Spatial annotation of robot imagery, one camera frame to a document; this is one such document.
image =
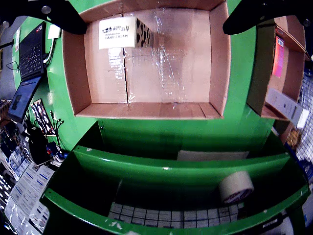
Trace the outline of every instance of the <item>box flap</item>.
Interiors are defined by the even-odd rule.
[[[228,9],[226,2],[210,12],[211,28],[215,30],[211,30],[212,64],[209,100],[221,116],[224,113],[227,101],[231,52],[230,36],[217,29],[222,30],[227,17]]]

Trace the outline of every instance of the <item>laptop screen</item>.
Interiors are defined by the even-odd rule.
[[[15,92],[7,114],[8,119],[23,122],[26,110],[38,88],[41,76],[22,82]]]

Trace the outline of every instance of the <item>label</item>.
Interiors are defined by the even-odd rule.
[[[275,56],[274,56],[274,64],[272,74],[276,77],[280,77],[282,74],[284,62],[284,41],[279,37],[276,37],[275,44]]]
[[[136,17],[118,17],[99,22],[99,49],[135,47]]]

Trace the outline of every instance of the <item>paper sheet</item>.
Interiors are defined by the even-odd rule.
[[[27,226],[29,220],[39,231],[44,231],[49,211],[39,199],[53,173],[53,170],[44,165],[41,167],[30,165],[12,189],[4,213],[19,235],[36,234],[29,230],[34,229],[33,226]]]

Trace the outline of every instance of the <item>white box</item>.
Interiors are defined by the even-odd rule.
[[[304,127],[310,113],[309,110],[273,88],[269,89],[265,101],[288,118],[297,128]]]
[[[151,30],[135,16],[117,17],[99,22],[99,49],[115,47],[150,47]]]

